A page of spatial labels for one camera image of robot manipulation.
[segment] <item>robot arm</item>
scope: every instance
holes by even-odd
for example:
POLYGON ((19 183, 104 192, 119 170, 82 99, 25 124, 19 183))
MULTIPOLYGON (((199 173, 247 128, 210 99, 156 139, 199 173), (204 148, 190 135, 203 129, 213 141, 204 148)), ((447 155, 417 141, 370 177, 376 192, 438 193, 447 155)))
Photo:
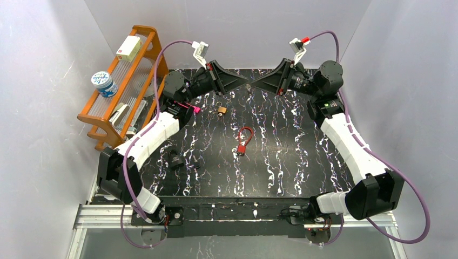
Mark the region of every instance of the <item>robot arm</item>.
MULTIPOLYGON (((194 56, 200 57, 199 62, 204 62, 205 59, 200 56, 203 52, 196 51, 194 56)), ((183 128, 193 112, 199 112, 190 105, 185 105, 186 102, 211 91, 221 96, 248 83, 247 78, 223 69, 215 60, 205 65, 207 69, 201 67, 191 81, 178 71, 170 72, 165 79, 159 119, 150 121, 140 132, 115 150, 107 147, 100 154, 97 185, 124 204, 134 206, 124 179, 122 162, 131 142, 138 139, 129 151, 127 174, 133 192, 150 223, 161 221, 165 212, 161 200, 143 187, 139 170, 145 160, 165 140, 183 128)))
POLYGON ((314 75, 309 75, 301 63, 284 58, 272 72, 251 83, 277 95, 283 95, 288 89, 309 95, 307 110, 310 118, 333 142, 352 174, 355 182, 352 190, 311 197, 309 207, 302 214, 309 219, 339 213, 362 220, 393 210, 398 205, 404 183, 399 175, 356 143, 352 136, 359 136, 356 130, 350 133, 347 129, 344 108, 338 96, 338 90, 344 84, 342 75, 341 65, 331 60, 324 62, 314 75))

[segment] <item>orange wooden shelf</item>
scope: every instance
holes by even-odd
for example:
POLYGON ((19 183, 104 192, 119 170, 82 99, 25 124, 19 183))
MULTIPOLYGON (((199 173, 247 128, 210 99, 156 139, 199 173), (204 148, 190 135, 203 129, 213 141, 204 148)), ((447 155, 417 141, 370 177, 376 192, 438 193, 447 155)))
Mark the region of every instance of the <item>orange wooden shelf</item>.
MULTIPOLYGON (((77 116, 80 121, 93 125, 87 135, 90 138, 99 140, 95 148, 100 151, 106 145, 115 148, 124 143, 126 132, 153 79, 154 62, 162 50, 157 31, 153 27, 135 25, 129 35, 140 37, 143 44, 132 62, 119 61, 115 57, 107 69, 107 72, 111 74, 114 82, 118 85, 118 92, 113 97, 104 98, 97 90, 94 90, 89 101, 77 116), (120 125, 114 127, 109 122, 109 119, 119 103, 128 104, 129 112, 120 125)), ((158 62, 157 77, 163 78, 158 90, 160 96, 164 89, 164 79, 169 69, 163 57, 158 62)), ((149 107, 142 128, 150 122, 156 105, 154 101, 149 107)))

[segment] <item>white box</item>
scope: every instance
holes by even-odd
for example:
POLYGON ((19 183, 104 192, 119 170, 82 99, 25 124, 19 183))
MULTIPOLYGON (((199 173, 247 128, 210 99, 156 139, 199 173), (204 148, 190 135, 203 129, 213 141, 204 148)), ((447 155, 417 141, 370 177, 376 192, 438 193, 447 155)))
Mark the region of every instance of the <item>white box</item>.
POLYGON ((116 52, 118 60, 124 60, 131 62, 135 59, 140 47, 142 45, 142 40, 137 36, 128 36, 124 43, 119 47, 119 50, 116 52))

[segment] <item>blue container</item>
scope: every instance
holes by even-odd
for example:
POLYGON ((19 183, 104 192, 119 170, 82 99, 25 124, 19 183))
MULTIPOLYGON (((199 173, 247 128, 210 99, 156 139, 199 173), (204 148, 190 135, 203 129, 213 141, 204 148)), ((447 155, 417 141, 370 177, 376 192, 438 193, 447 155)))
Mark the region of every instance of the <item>blue container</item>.
POLYGON ((111 78, 110 73, 106 71, 95 73, 91 78, 91 82, 103 97, 112 97, 118 92, 118 86, 111 78))

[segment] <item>black tabletop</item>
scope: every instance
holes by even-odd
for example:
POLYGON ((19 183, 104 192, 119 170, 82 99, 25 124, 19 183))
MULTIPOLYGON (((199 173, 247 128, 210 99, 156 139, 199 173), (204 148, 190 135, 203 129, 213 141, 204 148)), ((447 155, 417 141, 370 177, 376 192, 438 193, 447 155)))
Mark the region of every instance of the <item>black tabletop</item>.
MULTIPOLYGON (((194 72, 182 71, 188 78, 194 72)), ((235 72, 254 79, 267 70, 235 72)), ((141 168, 145 188, 156 195, 248 197, 310 197, 349 190, 351 174, 332 142, 308 117, 307 100, 292 91, 279 97, 246 86, 222 97, 208 93, 196 98, 192 104, 201 112, 141 168), (222 117, 216 112, 220 105, 227 108, 222 117), (253 138, 246 155, 237 156, 242 127, 252 128, 253 138), (186 166, 169 169, 171 149, 181 154, 186 166)), ((249 134, 243 131, 242 141, 249 134)))

